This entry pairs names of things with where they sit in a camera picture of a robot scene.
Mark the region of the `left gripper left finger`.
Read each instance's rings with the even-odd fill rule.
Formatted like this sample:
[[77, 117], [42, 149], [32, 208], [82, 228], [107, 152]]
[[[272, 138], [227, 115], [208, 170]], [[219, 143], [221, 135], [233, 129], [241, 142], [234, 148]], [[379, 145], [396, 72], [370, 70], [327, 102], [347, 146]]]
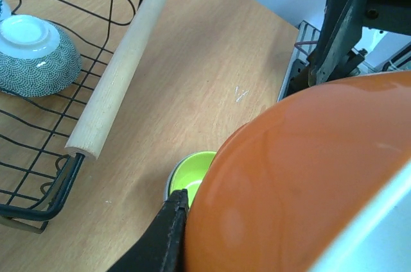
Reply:
[[187, 216], [188, 191], [173, 191], [144, 234], [109, 271], [184, 271]]

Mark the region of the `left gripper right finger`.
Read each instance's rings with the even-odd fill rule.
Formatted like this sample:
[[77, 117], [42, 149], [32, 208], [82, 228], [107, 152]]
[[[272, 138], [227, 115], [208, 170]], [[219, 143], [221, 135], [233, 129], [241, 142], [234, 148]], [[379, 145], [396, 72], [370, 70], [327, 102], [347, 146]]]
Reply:
[[310, 62], [308, 85], [324, 83], [361, 39], [367, 0], [326, 0], [324, 22]]

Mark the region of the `orange bowl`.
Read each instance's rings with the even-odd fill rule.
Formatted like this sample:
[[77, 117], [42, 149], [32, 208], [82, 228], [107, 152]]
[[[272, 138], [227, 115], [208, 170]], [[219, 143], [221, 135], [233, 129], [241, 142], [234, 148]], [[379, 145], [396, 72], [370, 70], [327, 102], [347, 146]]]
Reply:
[[410, 73], [293, 94], [220, 148], [186, 271], [409, 271]]

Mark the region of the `grey scale pattern bowl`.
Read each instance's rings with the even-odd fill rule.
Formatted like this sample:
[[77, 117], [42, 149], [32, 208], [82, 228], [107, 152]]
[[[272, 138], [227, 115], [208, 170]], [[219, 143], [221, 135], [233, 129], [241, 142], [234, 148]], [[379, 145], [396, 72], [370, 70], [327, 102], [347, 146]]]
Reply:
[[32, 15], [1, 21], [1, 91], [25, 98], [66, 89], [77, 79], [82, 58], [70, 36]]

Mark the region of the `blue floral porcelain bowl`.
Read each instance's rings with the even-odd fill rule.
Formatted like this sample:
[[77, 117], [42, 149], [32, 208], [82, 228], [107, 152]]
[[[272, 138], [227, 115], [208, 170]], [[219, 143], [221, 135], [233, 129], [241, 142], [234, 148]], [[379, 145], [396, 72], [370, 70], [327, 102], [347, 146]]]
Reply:
[[12, 15], [12, 11], [6, 2], [6, 0], [0, 0], [0, 21], [5, 20], [6, 18]]

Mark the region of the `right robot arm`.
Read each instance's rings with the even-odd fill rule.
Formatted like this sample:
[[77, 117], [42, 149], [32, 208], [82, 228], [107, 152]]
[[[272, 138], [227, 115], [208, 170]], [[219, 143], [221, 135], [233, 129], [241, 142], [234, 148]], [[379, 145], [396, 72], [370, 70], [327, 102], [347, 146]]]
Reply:
[[361, 39], [364, 27], [410, 34], [410, 0], [326, 0], [311, 75], [323, 82]]

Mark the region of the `green bowl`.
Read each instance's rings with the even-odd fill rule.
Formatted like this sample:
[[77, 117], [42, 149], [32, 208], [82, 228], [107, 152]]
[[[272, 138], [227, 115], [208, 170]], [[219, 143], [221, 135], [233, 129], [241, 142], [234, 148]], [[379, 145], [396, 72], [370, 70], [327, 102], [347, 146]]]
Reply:
[[173, 191], [186, 189], [188, 191], [188, 207], [191, 207], [215, 155], [215, 151], [198, 151], [187, 155], [178, 162], [166, 181], [163, 201], [166, 201]]

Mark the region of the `aluminium mounting rail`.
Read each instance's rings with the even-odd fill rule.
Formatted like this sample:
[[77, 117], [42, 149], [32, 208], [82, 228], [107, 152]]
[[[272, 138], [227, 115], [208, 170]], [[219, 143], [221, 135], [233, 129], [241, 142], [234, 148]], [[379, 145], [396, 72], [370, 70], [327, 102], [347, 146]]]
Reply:
[[[302, 21], [297, 28], [299, 29], [296, 42], [314, 42], [319, 39], [320, 30], [312, 26], [306, 21]], [[288, 87], [290, 80], [297, 76], [307, 65], [308, 55], [315, 49], [315, 44], [305, 44], [299, 46], [302, 51], [298, 48], [293, 48], [292, 55], [277, 97], [277, 101], [282, 100], [288, 95]]]

